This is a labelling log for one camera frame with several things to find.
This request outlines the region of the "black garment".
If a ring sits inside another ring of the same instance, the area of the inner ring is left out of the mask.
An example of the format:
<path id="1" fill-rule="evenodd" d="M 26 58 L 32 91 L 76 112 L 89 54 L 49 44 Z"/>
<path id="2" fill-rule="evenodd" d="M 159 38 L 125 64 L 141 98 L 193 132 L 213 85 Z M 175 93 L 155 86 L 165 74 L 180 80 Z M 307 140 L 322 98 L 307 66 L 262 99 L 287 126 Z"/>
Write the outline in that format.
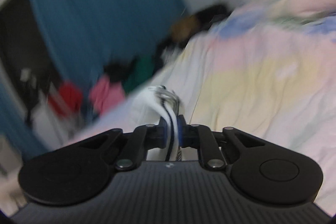
<path id="1" fill-rule="evenodd" d="M 127 80 L 135 71 L 139 57 L 136 56 L 130 62 L 112 62 L 104 66 L 104 74 L 109 77 L 111 83 L 118 83 Z"/>

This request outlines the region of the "blue curtain right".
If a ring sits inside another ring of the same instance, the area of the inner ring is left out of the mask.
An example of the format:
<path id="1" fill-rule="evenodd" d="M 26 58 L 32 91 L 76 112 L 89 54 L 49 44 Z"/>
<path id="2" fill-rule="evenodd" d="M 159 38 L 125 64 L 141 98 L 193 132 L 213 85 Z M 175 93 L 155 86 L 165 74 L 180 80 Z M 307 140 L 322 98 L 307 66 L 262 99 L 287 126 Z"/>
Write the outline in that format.
<path id="1" fill-rule="evenodd" d="M 30 0 L 56 69 L 86 90 L 111 61 L 150 53 L 185 10 L 183 0 Z"/>

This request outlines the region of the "white knit zip jacket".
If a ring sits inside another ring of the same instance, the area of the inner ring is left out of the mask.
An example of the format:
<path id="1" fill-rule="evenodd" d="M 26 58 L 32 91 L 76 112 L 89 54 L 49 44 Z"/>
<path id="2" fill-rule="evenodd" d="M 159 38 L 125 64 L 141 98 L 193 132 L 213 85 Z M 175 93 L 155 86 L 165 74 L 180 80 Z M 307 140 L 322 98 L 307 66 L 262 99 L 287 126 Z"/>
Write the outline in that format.
<path id="1" fill-rule="evenodd" d="M 165 86 L 149 86 L 135 97 L 131 119 L 138 125 L 158 125 L 165 122 L 164 148 L 152 148 L 147 153 L 147 160 L 181 161 L 182 151 L 179 144 L 178 115 L 180 98 Z"/>

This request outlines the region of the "pink garment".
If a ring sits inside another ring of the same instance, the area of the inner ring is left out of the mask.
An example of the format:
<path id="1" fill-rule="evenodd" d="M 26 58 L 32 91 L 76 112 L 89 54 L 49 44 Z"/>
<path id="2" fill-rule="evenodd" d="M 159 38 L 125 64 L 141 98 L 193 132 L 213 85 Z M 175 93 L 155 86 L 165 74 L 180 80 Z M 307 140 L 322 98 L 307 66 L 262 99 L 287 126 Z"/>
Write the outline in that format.
<path id="1" fill-rule="evenodd" d="M 103 115 L 125 100 L 125 92 L 121 82 L 111 83 L 107 75 L 99 78 L 89 92 L 89 100 L 95 112 Z"/>

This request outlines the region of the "pastel rainbow bed sheet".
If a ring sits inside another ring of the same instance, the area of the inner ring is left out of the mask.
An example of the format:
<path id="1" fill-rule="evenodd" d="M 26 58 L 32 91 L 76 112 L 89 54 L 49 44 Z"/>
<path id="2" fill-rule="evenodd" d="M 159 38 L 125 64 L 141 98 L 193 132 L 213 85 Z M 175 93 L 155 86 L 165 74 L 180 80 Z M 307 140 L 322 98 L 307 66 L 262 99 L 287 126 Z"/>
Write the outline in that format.
<path id="1" fill-rule="evenodd" d="M 314 159 L 324 174 L 315 201 L 335 213 L 335 0 L 246 3 L 75 140 L 133 131 L 133 101 L 149 86 L 175 92 L 188 123 L 232 126 Z"/>

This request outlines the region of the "red garment on rack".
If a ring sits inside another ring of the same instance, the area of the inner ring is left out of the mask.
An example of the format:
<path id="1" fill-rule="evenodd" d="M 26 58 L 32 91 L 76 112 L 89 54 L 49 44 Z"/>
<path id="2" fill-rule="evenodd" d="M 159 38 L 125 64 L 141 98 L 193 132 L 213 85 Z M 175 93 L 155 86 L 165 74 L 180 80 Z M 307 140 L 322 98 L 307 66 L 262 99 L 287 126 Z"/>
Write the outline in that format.
<path id="1" fill-rule="evenodd" d="M 51 84 L 48 104 L 59 117 L 68 117 L 80 111 L 83 94 L 71 82 L 63 82 L 58 88 Z"/>

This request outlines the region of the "green garment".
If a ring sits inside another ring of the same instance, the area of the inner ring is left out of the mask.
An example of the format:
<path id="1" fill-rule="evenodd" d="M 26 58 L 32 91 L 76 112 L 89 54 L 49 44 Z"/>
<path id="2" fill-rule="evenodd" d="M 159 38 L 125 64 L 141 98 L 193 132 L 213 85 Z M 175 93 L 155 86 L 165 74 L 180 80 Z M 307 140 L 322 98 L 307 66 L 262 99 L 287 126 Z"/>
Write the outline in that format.
<path id="1" fill-rule="evenodd" d="M 130 64 L 130 74 L 122 81 L 125 94 L 149 80 L 155 71 L 155 61 L 152 56 L 136 57 Z"/>

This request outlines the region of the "brown paper bag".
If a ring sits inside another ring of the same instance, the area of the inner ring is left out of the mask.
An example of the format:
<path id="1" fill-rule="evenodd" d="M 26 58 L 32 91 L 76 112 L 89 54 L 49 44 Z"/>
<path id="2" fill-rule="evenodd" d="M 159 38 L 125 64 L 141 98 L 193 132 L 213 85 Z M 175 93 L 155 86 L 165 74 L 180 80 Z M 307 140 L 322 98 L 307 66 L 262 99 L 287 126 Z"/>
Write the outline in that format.
<path id="1" fill-rule="evenodd" d="M 195 15 L 182 18 L 174 23 L 170 28 L 170 36 L 173 42 L 181 43 L 196 34 L 201 28 L 201 24 Z"/>

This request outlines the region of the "black bedside chair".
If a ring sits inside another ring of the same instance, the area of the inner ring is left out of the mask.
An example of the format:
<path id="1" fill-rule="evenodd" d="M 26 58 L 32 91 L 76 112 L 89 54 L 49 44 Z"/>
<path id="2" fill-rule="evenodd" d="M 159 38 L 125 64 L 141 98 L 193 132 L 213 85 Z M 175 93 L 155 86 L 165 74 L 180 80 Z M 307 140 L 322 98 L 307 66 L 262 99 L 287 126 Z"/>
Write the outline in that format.
<path id="1" fill-rule="evenodd" d="M 227 5 L 218 4 L 218 5 L 212 5 L 212 6 L 206 7 L 205 9 L 200 10 L 192 15 L 195 15 L 201 24 L 201 28 L 197 32 L 199 33 L 202 31 L 209 30 L 210 27 L 214 23 L 221 22 L 222 20 L 227 19 L 231 14 L 232 14 L 232 10 L 229 9 Z M 168 47 L 177 47 L 177 48 L 183 49 L 187 46 L 187 43 L 193 36 L 191 36 L 189 39 L 185 40 L 184 42 L 175 43 L 171 39 L 170 30 L 169 30 L 167 38 L 165 38 L 162 42 L 159 43 L 159 45 L 157 45 L 157 50 L 164 50 L 165 48 L 168 48 Z"/>

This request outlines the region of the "dark window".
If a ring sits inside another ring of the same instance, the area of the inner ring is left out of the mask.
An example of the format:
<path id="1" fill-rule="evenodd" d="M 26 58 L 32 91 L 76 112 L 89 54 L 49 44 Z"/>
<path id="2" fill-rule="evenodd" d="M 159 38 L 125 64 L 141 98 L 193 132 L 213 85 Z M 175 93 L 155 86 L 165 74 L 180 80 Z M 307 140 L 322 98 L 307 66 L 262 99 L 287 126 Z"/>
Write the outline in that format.
<path id="1" fill-rule="evenodd" d="M 27 125 L 40 94 L 63 82 L 49 55 L 29 0 L 8 0 L 1 7 L 1 84 Z"/>

